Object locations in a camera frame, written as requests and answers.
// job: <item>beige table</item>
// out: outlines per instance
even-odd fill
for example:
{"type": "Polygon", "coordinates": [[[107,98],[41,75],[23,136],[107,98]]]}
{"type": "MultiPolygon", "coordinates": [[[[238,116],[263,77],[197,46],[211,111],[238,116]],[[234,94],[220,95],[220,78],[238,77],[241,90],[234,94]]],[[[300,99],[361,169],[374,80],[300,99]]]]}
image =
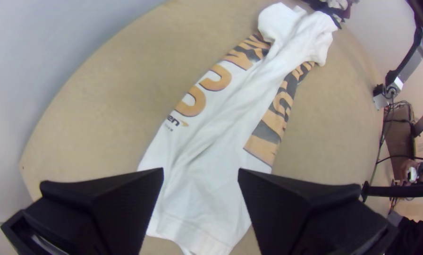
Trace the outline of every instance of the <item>beige table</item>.
{"type": "MultiPolygon", "coordinates": [[[[173,0],[105,43],[70,78],[38,123],[20,162],[33,199],[42,180],[129,173],[165,117],[227,51],[256,30],[270,0],[173,0]]],[[[289,6],[294,1],[287,1],[289,6]]],[[[377,156],[381,81],[358,41],[334,33],[326,66],[300,85],[274,173],[328,184],[362,184],[377,156]]],[[[146,238],[141,254],[181,254],[146,238]]],[[[259,254],[252,229],[232,254],[259,254]]]]}

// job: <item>table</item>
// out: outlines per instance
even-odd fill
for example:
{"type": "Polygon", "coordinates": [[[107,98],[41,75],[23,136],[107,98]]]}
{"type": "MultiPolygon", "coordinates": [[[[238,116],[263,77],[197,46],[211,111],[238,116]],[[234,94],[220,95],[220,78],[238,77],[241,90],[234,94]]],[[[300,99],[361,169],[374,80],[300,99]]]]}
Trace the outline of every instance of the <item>table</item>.
{"type": "MultiPolygon", "coordinates": [[[[35,128],[20,161],[32,198],[42,180],[81,181],[136,170],[159,126],[216,61],[256,30],[274,1],[173,0],[134,21],[67,81],[35,128]]],[[[293,7],[297,1],[286,1],[293,7]]],[[[327,64],[300,85],[274,174],[327,184],[362,184],[373,169],[383,81],[345,28],[327,64]]],[[[146,238],[141,254],[182,254],[146,238]]],[[[252,229],[232,254],[260,254],[252,229]]]]}

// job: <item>black cable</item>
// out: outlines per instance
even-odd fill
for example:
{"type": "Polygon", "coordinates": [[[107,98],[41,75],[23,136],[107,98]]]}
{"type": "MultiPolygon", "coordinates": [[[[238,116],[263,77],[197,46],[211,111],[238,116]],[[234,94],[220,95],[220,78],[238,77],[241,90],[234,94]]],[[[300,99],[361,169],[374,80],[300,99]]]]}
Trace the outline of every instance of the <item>black cable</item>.
{"type": "Polygon", "coordinates": [[[382,160],[378,161],[376,164],[379,164],[379,163],[381,163],[381,162],[383,162],[385,160],[392,159],[392,158],[409,158],[409,159],[423,160],[423,158],[420,158],[420,157],[414,157],[414,156],[411,156],[410,157],[410,156],[405,156],[405,155],[394,155],[394,156],[387,157],[386,159],[382,159],[382,160]]]}
{"type": "Polygon", "coordinates": [[[410,121],[407,120],[407,119],[390,119],[390,120],[385,120],[384,122],[391,122],[391,121],[402,122],[402,123],[410,123],[410,121]]]}

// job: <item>orange letter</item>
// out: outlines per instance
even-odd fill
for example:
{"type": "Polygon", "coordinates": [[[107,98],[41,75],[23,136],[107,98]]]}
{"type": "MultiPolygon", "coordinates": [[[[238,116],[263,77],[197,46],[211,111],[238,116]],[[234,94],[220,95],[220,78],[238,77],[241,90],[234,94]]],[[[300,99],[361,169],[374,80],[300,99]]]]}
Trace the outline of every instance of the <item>orange letter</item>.
{"type": "Polygon", "coordinates": [[[175,107],[175,110],[183,116],[194,117],[201,113],[205,108],[205,95],[197,86],[191,87],[188,94],[194,97],[194,105],[187,105],[183,101],[180,101],[180,103],[178,103],[175,107]]]}
{"type": "Polygon", "coordinates": [[[224,67],[220,65],[214,65],[211,68],[211,71],[221,76],[221,79],[219,81],[213,81],[209,78],[204,79],[199,83],[204,89],[220,91],[230,84],[230,81],[232,80],[232,74],[229,73],[229,71],[227,71],[224,67]]]}
{"type": "Polygon", "coordinates": [[[253,66],[253,63],[248,59],[246,54],[236,50],[231,50],[227,56],[224,57],[224,61],[229,61],[230,63],[236,64],[244,70],[248,70],[253,66]]]}

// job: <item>black cloth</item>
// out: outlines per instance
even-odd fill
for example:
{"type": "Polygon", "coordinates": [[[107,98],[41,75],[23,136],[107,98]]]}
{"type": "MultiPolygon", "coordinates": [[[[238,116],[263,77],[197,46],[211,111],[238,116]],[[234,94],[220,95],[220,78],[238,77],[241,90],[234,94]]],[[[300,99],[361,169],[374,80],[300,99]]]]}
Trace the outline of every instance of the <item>black cloth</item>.
{"type": "Polygon", "coordinates": [[[398,226],[399,233],[385,252],[385,255],[413,255],[421,233],[423,221],[415,222],[402,218],[398,226]]]}

